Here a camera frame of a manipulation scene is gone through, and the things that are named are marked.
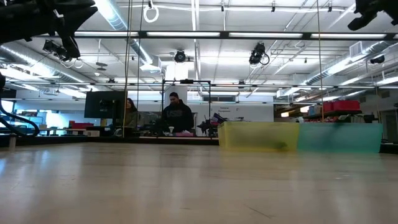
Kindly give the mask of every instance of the man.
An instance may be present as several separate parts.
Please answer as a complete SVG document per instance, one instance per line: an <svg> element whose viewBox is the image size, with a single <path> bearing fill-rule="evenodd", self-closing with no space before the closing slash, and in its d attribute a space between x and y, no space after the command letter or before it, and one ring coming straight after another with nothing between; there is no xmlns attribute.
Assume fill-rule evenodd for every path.
<svg viewBox="0 0 398 224"><path fill-rule="evenodd" d="M170 105L163 110L162 118L169 126L174 127L175 133L190 131L193 128L192 111L175 92L170 94Z"/></svg>

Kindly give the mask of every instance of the computer monitor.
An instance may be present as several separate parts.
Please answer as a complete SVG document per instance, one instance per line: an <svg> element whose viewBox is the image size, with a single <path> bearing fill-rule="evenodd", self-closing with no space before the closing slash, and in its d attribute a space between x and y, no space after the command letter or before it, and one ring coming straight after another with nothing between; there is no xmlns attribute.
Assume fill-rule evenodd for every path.
<svg viewBox="0 0 398 224"><path fill-rule="evenodd" d="M125 97L123 91L88 92L85 118L121 119L124 112Z"/></svg>

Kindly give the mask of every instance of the wooden table surface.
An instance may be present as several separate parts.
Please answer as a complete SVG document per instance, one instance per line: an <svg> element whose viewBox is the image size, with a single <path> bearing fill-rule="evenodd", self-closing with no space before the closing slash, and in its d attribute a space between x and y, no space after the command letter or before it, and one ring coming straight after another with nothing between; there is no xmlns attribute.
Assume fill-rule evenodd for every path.
<svg viewBox="0 0 398 224"><path fill-rule="evenodd" d="M0 153L0 223L398 223L398 157L79 143Z"/></svg>

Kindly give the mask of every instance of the ceiling light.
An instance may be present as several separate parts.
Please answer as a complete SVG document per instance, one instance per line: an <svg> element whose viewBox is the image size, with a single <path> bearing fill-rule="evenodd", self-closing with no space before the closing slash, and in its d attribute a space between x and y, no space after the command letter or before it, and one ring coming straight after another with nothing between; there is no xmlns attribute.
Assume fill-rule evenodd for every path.
<svg viewBox="0 0 398 224"><path fill-rule="evenodd" d="M84 93L80 93L79 91L76 90L70 90L70 89L60 89L60 92L66 95L74 96L76 98L86 98L86 95Z"/></svg>
<svg viewBox="0 0 398 224"><path fill-rule="evenodd" d="M263 38L301 38L303 34L292 33L248 33L248 32L231 32L230 37L263 37Z"/></svg>
<svg viewBox="0 0 398 224"><path fill-rule="evenodd" d="M321 38L336 39L381 39L387 34L320 34ZM311 34L311 38L319 38L319 34Z"/></svg>
<svg viewBox="0 0 398 224"><path fill-rule="evenodd" d="M327 96L327 97L323 97L323 101L331 101L331 100L335 100L340 97L341 96Z"/></svg>
<svg viewBox="0 0 398 224"><path fill-rule="evenodd" d="M398 82L398 77L386 78L385 80L377 82L377 85L387 85L394 82Z"/></svg>
<svg viewBox="0 0 398 224"><path fill-rule="evenodd" d="M219 37L219 32L147 32L149 37Z"/></svg>
<svg viewBox="0 0 398 224"><path fill-rule="evenodd" d="M19 87L19 88L25 88L25 89L32 90L32 91L38 91L39 90L38 88L36 88L34 86L31 86L31 85L27 85L27 84L22 84L22 85L11 84L11 85Z"/></svg>
<svg viewBox="0 0 398 224"><path fill-rule="evenodd" d="M5 77L15 78L17 80L24 80L24 81L43 81L43 79L34 77L33 75L26 74L24 72L20 72L13 68L8 69L0 69L0 72Z"/></svg>
<svg viewBox="0 0 398 224"><path fill-rule="evenodd" d="M365 90L356 91L354 93L347 94L346 96L355 96L355 95L358 95L358 94L363 93L363 92L365 92Z"/></svg>
<svg viewBox="0 0 398 224"><path fill-rule="evenodd" d="M340 83L340 85L348 85L348 84L354 83L354 82L356 82L356 81L358 81L358 80L359 80L358 77L352 78L352 79L347 80L347 81L345 81L345 82L343 82L343 83Z"/></svg>
<svg viewBox="0 0 398 224"><path fill-rule="evenodd" d="M91 37L91 36L103 36L103 37L127 37L127 33L131 37L137 37L138 32L127 32L127 31L76 31L75 36L77 37Z"/></svg>

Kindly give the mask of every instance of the ductwork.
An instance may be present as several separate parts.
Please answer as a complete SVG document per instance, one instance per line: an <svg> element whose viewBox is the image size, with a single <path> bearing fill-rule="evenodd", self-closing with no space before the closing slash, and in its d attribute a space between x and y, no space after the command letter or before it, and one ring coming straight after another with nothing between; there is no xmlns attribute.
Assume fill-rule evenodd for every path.
<svg viewBox="0 0 398 224"><path fill-rule="evenodd" d="M114 30L129 30L127 22L122 17L115 0L95 0L95 3L99 13L101 13ZM141 47L137 39L130 39L128 44L140 56L142 64L152 64L152 57Z"/></svg>
<svg viewBox="0 0 398 224"><path fill-rule="evenodd" d="M320 81L321 77L328 78L338 72L342 72L343 70L356 65L358 62L363 60L369 60L375 57L379 57L386 53L386 49L389 47L396 45L395 41L380 41L377 43L374 42L358 42L350 47L350 52L344 54L338 59L326 64L323 66L323 71L319 72L319 70L314 71L309 75L309 79L303 81L300 85L312 85L315 82ZM277 96L287 96L299 91L300 88L289 88L284 90L279 90Z"/></svg>
<svg viewBox="0 0 398 224"><path fill-rule="evenodd" d="M31 50L17 42L11 42L0 46L0 57L12 58L17 66L25 67L27 70L34 72L38 75L51 77L58 75L63 81L80 82L80 83L93 83L94 80L85 77L84 75L73 71L70 68L65 68L59 62L44 57L43 55ZM102 90L109 90L105 86L99 86Z"/></svg>

